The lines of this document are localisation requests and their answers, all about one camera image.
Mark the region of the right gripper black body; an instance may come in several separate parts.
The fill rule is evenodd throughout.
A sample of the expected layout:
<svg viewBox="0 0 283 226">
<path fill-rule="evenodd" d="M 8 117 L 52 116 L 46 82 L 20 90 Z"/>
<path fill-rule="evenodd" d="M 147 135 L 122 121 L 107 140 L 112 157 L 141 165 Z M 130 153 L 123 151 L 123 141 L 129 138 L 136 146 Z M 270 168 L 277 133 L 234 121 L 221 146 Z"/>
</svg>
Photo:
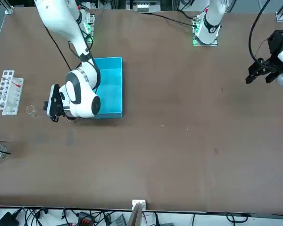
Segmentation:
<svg viewBox="0 0 283 226">
<path fill-rule="evenodd" d="M 53 122 L 58 122 L 60 116 L 64 116 L 62 101 L 44 101 L 43 110 Z"/>
</svg>

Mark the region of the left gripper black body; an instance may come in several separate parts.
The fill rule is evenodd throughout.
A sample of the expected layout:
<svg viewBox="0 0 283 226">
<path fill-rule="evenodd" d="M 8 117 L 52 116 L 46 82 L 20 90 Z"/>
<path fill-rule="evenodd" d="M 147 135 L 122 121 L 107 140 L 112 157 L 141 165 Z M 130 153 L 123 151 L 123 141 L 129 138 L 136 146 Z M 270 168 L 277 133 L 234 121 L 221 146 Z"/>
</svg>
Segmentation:
<svg viewBox="0 0 283 226">
<path fill-rule="evenodd" d="M 272 56 L 280 53 L 283 46 L 283 30 L 275 30 L 267 39 L 269 51 Z"/>
</svg>

